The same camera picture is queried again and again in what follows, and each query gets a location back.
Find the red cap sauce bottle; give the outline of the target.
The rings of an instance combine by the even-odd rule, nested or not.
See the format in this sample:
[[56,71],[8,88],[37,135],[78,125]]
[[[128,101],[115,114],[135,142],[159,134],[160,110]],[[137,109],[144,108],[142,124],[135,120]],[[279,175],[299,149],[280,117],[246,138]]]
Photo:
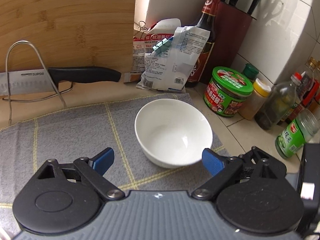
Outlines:
[[299,112],[304,110],[315,96],[319,89],[319,72],[316,69],[314,72],[302,72],[301,84],[297,87],[297,98],[294,105],[278,122],[278,125],[282,123],[289,124]]

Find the dark oil glass bottle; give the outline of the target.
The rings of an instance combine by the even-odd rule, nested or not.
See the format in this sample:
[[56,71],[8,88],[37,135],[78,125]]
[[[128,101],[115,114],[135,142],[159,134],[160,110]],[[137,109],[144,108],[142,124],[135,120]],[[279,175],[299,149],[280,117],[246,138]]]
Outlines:
[[266,101],[254,116],[256,123],[263,130],[270,130],[294,105],[297,98],[297,87],[302,76],[295,72],[291,80],[273,86]]

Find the green label glass jar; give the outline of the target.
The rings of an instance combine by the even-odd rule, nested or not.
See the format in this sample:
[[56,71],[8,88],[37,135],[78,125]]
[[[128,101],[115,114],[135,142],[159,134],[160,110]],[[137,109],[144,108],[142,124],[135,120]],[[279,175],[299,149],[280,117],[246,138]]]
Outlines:
[[276,150],[282,158],[291,158],[318,131],[318,120],[308,109],[305,109],[276,137]]

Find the yellow lid spice jar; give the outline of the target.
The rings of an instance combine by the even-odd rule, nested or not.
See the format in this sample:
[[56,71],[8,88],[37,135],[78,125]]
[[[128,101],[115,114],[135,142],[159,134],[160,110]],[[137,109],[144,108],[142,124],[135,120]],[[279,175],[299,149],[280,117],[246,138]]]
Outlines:
[[253,83],[253,92],[242,104],[238,111],[239,114],[247,120],[252,120],[266,101],[270,92],[271,87],[264,84],[259,78],[256,78]]

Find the plain white bowl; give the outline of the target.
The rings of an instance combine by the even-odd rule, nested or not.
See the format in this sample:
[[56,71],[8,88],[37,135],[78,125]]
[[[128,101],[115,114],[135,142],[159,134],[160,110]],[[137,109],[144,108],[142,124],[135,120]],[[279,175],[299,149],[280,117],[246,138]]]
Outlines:
[[176,99],[144,105],[135,118],[136,138],[145,156],[162,168],[193,165],[213,142],[207,118],[194,106]]

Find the white printed food bag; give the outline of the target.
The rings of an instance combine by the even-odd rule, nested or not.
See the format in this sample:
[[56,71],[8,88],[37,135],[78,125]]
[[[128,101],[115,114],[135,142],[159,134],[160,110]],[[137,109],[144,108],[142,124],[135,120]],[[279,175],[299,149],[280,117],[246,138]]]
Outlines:
[[166,51],[145,54],[145,70],[136,87],[184,92],[185,83],[202,51],[199,32],[196,26],[178,27],[172,37],[171,46]]

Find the bamboo cutting board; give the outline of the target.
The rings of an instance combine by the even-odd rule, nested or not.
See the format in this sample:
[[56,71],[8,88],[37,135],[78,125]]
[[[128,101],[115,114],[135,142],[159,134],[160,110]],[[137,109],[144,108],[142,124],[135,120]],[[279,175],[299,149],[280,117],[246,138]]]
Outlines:
[[132,67],[135,0],[1,0],[1,71]]

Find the green cap small bottle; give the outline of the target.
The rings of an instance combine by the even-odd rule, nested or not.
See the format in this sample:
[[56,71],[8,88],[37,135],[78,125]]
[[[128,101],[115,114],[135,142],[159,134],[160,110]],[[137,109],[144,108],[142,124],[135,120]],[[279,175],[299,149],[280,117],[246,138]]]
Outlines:
[[241,72],[245,77],[247,77],[251,83],[254,83],[257,75],[259,74],[259,70],[250,63],[245,64],[243,71]]

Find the dark red knife block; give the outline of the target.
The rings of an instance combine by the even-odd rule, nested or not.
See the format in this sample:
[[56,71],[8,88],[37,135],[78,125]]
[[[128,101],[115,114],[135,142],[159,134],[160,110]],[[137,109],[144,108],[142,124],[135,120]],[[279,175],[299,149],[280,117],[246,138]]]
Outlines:
[[252,13],[260,0],[253,0],[248,11],[236,7],[238,0],[221,0],[215,20],[216,40],[200,78],[208,83],[214,67],[230,67],[253,20]]

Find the dark soy sauce bottle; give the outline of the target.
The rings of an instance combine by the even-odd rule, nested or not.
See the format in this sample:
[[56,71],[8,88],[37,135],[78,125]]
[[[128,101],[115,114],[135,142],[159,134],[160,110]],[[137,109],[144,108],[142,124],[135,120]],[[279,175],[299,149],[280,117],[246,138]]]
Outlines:
[[195,65],[190,72],[190,75],[185,83],[185,87],[195,87],[199,83],[201,75],[212,52],[216,40],[214,24],[220,1],[221,0],[206,0],[203,5],[201,17],[196,25],[202,38],[202,51],[199,53],[199,57],[195,61]]

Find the red white snack bag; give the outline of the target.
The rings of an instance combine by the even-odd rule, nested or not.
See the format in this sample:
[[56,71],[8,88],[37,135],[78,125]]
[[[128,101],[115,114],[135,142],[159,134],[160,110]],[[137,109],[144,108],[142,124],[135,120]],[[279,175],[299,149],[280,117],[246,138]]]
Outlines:
[[134,25],[133,32],[133,58],[132,68],[128,73],[123,74],[124,83],[140,80],[144,72],[144,55],[153,52],[153,46],[164,38],[169,39],[173,36],[177,27],[181,26],[178,18],[169,18],[147,27],[144,21],[139,21]]

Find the grey checked table mat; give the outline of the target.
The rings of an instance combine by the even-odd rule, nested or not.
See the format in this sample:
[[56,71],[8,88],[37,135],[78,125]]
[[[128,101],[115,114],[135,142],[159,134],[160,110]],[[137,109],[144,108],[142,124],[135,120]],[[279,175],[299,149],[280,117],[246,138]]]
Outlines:
[[12,204],[27,181],[47,160],[71,163],[114,150],[115,160],[105,178],[124,192],[130,190],[188,190],[210,178],[201,163],[164,169],[144,155],[135,136],[138,111],[170,94],[99,103],[55,111],[1,130],[1,227],[16,235],[20,228]]

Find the green lid sauce jar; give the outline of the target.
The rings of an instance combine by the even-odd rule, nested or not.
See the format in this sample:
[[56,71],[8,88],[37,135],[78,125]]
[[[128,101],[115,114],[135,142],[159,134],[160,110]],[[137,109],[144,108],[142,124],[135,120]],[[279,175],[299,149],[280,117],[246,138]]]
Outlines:
[[252,82],[240,72],[227,67],[215,67],[203,99],[217,115],[233,117],[252,93]]

